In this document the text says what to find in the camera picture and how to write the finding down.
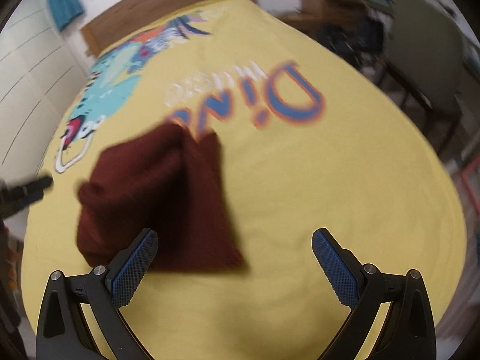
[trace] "wooden headboard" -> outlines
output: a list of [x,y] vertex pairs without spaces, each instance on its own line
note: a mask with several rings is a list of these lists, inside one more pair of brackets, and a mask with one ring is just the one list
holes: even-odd
[[203,0],[122,0],[81,28],[90,52],[102,50],[160,17]]

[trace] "chair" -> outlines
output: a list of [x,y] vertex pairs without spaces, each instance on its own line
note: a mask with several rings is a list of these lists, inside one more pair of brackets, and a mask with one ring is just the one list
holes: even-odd
[[400,108],[411,95],[426,111],[423,135],[436,121],[450,123],[437,154],[460,124],[457,100],[463,63],[463,36],[446,14],[424,0],[395,0],[394,22],[386,42],[386,66],[377,86],[389,74],[405,89]]

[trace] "bed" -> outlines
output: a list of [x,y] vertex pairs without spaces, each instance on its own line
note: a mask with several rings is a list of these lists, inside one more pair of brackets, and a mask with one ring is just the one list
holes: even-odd
[[219,135],[249,269],[146,275],[122,313],[153,357],[317,358],[349,313],[311,251],[321,227],[383,272],[420,270],[440,321],[464,264],[461,205],[428,142],[361,74],[251,0],[124,0],[82,33],[99,59],[46,153],[55,188],[25,239],[34,328],[49,274],[90,270],[75,245],[79,182],[106,147],[165,120]]

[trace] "chair leg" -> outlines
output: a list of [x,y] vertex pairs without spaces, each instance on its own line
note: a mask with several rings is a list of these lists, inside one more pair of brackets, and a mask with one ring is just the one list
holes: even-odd
[[439,156],[442,154],[443,150],[447,147],[448,143],[450,140],[453,138],[453,135],[455,135],[455,131],[457,130],[458,125],[460,124],[460,120],[456,120],[452,122],[450,125],[450,128],[448,129],[447,135],[445,136],[445,139],[443,140],[443,143],[440,145],[439,149],[437,150],[437,155]]
[[382,74],[380,75],[380,79],[377,81],[377,87],[380,89],[382,83],[383,83],[383,80],[385,79],[385,77],[387,76],[387,73],[388,73],[388,66],[385,66],[383,68],[383,72]]
[[427,120],[425,121],[425,125],[423,126],[423,135],[427,137],[428,133],[431,131],[431,128],[435,124],[435,114],[433,112],[427,113]]
[[409,91],[405,90],[405,97],[402,100],[402,103],[400,104],[400,109],[402,111],[405,111],[405,106],[407,105],[407,100],[409,99]]

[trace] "cartoon dinosaur print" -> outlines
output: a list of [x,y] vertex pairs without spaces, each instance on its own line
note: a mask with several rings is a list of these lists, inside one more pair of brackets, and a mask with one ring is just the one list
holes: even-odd
[[[153,56],[174,43],[186,42],[188,35],[210,35],[190,25],[202,21],[205,20],[199,11],[176,17],[165,25],[132,36],[100,57],[61,136],[55,158],[58,173],[65,172],[85,156],[97,129],[125,104],[141,78],[138,72]],[[126,78],[118,81],[122,74]],[[63,152],[76,140],[85,140],[82,150],[63,163]]]

